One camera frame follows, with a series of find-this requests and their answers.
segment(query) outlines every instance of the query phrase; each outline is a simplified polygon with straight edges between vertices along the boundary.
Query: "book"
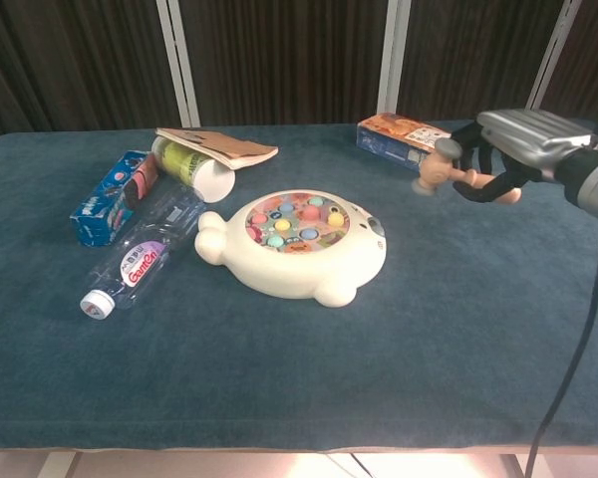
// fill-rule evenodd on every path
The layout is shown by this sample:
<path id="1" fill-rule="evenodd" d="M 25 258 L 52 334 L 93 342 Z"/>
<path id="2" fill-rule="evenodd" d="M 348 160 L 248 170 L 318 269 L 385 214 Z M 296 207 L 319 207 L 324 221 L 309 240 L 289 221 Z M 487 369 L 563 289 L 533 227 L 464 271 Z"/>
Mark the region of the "book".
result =
<path id="1" fill-rule="evenodd" d="M 230 169 L 253 166 L 271 158 L 279 148 L 252 141 L 243 141 L 218 131 L 159 127 L 158 136 L 202 152 Z"/>

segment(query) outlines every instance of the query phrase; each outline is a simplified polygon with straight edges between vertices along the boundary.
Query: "table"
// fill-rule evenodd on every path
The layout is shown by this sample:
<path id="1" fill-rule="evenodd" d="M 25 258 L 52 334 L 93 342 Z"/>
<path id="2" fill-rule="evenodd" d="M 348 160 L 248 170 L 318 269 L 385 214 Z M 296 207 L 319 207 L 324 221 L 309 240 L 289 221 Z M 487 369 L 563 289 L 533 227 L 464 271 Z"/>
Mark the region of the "table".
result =
<path id="1" fill-rule="evenodd" d="M 382 272 L 333 310 L 258 294 L 190 247 L 135 308 L 89 320 L 78 301 L 108 251 L 79 245 L 69 214 L 153 133 L 1 136 L 0 448 L 528 444 L 581 332 L 598 221 L 556 185 L 511 207 L 417 196 L 352 125 L 221 130 L 280 152 L 211 209 L 330 191 L 381 219 Z M 598 446 L 598 323 L 544 444 Z"/>

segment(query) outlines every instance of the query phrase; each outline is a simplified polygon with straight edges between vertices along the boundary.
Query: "snack box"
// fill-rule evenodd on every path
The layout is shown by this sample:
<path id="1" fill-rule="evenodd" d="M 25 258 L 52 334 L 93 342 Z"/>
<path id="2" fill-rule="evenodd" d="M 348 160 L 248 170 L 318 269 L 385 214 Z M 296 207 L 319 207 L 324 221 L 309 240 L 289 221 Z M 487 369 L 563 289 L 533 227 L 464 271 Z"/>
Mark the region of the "snack box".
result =
<path id="1" fill-rule="evenodd" d="M 154 155 L 127 151 L 71 214 L 78 240 L 93 247 L 111 244 L 156 180 Z"/>
<path id="2" fill-rule="evenodd" d="M 449 133 L 392 113 L 374 115 L 357 124 L 358 147 L 414 171 L 419 171 L 419 164 L 440 137 L 449 137 Z"/>

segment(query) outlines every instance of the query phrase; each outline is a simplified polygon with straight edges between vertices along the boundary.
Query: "paper cup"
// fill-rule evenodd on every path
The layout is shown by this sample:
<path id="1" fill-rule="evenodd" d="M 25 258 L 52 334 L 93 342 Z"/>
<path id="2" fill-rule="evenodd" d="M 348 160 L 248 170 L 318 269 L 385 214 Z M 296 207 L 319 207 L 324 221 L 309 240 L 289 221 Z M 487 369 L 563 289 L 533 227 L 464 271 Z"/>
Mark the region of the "paper cup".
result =
<path id="1" fill-rule="evenodd" d="M 235 171 L 202 152 L 158 137 L 151 151 L 168 174 L 195 190 L 204 202 L 217 202 L 228 195 L 235 184 Z"/>

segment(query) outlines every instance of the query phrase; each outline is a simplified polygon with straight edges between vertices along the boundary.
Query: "dark curtain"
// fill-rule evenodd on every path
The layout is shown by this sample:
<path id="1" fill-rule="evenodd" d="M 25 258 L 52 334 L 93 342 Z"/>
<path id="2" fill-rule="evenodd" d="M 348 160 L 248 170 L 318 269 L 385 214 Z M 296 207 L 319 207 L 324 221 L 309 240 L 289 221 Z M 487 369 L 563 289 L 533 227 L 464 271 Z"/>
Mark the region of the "dark curtain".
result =
<path id="1" fill-rule="evenodd" d="M 413 0 L 398 113 L 524 108 L 562 0 Z"/>
<path id="2" fill-rule="evenodd" d="M 154 0 L 0 0 L 0 134 L 179 125 Z"/>
<path id="3" fill-rule="evenodd" d="M 179 0 L 204 124 L 353 122 L 377 107 L 387 0 Z"/>
<path id="4" fill-rule="evenodd" d="M 598 120 L 598 0 L 583 0 L 541 107 Z"/>

